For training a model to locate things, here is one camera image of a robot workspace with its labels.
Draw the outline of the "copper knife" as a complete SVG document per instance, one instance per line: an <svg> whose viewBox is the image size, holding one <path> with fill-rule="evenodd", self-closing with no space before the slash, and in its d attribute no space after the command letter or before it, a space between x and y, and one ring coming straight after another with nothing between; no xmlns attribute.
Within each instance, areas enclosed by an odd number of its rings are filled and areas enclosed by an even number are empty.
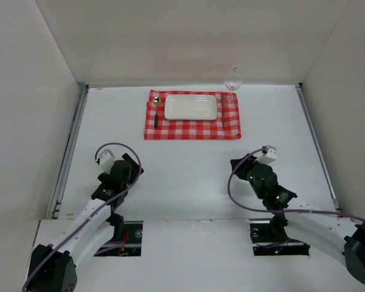
<svg viewBox="0 0 365 292"><path fill-rule="evenodd" d="M225 129L225 99L224 96L221 96L221 115L222 115L222 128Z"/></svg>

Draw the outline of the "white rectangular plate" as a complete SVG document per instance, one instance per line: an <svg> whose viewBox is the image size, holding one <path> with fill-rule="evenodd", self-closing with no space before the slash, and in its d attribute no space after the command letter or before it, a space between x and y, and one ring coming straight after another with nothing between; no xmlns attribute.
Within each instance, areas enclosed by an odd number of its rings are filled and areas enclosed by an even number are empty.
<svg viewBox="0 0 365 292"><path fill-rule="evenodd" d="M217 98L213 95L169 94L165 98L167 120L216 120Z"/></svg>

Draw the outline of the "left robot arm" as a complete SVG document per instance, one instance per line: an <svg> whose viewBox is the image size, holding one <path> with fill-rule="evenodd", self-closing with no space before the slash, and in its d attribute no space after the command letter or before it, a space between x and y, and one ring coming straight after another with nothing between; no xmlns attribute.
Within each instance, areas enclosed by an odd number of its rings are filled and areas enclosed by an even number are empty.
<svg viewBox="0 0 365 292"><path fill-rule="evenodd" d="M124 244L124 219L117 208L143 174L138 156L125 153L116 159L103 151L96 162L102 169L100 185L77 218L48 245L32 251L22 291L74 291L78 272L96 254L110 251L104 244Z"/></svg>

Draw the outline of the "red white checkered cloth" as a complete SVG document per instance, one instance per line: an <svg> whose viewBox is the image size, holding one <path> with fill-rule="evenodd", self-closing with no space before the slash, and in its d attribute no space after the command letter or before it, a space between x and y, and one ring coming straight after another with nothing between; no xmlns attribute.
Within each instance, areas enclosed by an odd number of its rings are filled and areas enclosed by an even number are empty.
<svg viewBox="0 0 365 292"><path fill-rule="evenodd" d="M200 91L150 91L147 102L144 139L146 140L236 140L242 137L238 98L225 102L225 129L222 128L221 96L227 92ZM167 120L164 117L165 98L169 94L213 95L217 98L218 117L216 120ZM159 97L159 123L154 128L155 111L153 99Z"/></svg>

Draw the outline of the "clear wine glass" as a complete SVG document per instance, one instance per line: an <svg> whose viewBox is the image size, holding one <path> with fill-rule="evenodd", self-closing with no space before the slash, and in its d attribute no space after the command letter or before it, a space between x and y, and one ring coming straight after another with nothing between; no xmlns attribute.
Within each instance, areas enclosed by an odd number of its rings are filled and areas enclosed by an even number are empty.
<svg viewBox="0 0 365 292"><path fill-rule="evenodd" d="M228 92L222 96L222 102L233 100L236 98L236 90L243 84L243 69L239 66L232 66L225 78L224 85Z"/></svg>

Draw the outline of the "gold spoon black handle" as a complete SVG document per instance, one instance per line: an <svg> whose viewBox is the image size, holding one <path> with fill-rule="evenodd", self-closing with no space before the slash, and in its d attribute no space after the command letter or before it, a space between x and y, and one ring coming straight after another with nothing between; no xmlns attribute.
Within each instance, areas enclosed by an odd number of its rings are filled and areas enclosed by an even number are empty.
<svg viewBox="0 0 365 292"><path fill-rule="evenodd" d="M155 97L153 99L153 105L156 108L155 111L155 121L154 121L154 128L157 129L158 128L158 123L159 123L159 117L158 117L158 107L159 105L162 103L162 100L159 97Z"/></svg>

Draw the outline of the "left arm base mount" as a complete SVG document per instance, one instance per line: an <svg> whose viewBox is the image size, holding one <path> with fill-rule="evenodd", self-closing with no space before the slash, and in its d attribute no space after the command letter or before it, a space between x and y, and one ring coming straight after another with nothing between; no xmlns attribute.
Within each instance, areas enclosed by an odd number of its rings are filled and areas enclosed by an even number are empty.
<svg viewBox="0 0 365 292"><path fill-rule="evenodd" d="M112 239L102 245L96 257L139 257L142 251L143 221L125 221L112 214L107 222L114 227Z"/></svg>

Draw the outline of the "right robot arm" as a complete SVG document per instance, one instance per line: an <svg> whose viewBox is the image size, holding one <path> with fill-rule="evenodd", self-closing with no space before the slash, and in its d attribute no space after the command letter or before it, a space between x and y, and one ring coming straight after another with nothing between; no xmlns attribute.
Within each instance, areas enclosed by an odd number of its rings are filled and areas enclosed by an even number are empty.
<svg viewBox="0 0 365 292"><path fill-rule="evenodd" d="M261 148L260 157L249 153L231 160L231 176L250 183L262 202L262 213L272 214L271 225L279 237L308 244L344 265L365 285L365 219L337 211L314 208L277 181L270 163L276 156Z"/></svg>

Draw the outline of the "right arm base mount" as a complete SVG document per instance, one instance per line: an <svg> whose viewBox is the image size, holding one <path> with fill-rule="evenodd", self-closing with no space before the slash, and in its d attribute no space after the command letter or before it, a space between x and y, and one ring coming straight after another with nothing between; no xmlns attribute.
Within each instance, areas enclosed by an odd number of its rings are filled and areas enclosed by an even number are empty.
<svg viewBox="0 0 365 292"><path fill-rule="evenodd" d="M249 222L252 251L255 256L309 256L310 245L287 236L283 215Z"/></svg>

